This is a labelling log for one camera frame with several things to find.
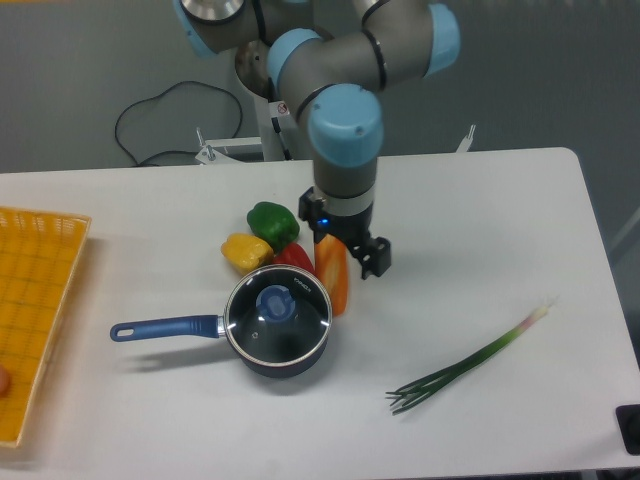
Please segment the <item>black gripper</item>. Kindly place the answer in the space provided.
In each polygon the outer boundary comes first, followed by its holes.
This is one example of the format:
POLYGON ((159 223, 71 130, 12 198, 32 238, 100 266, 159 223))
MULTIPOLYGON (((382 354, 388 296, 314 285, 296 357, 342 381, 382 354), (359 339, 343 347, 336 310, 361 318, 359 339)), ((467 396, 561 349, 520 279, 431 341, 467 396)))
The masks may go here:
POLYGON ((299 198, 298 217, 313 231, 318 244, 330 235, 341 241, 361 266, 361 279, 381 277, 391 266, 391 243, 384 237, 373 238, 370 224, 373 203, 355 215, 340 216, 324 207, 324 198, 310 187, 299 198))

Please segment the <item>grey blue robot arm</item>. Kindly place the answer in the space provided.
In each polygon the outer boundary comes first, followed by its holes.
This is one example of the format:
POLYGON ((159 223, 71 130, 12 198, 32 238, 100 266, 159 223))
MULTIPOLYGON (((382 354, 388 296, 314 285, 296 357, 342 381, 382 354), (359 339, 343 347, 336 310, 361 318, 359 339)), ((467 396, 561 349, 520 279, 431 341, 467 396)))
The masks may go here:
POLYGON ((377 95, 454 64, 461 34, 454 13, 427 1, 357 1, 357 32, 327 39, 309 1, 178 1, 196 51, 252 42, 267 49, 270 90, 288 108, 313 159, 314 184, 299 216, 316 240, 333 236, 363 276, 391 266, 391 245, 370 234, 377 159, 384 139, 377 95))

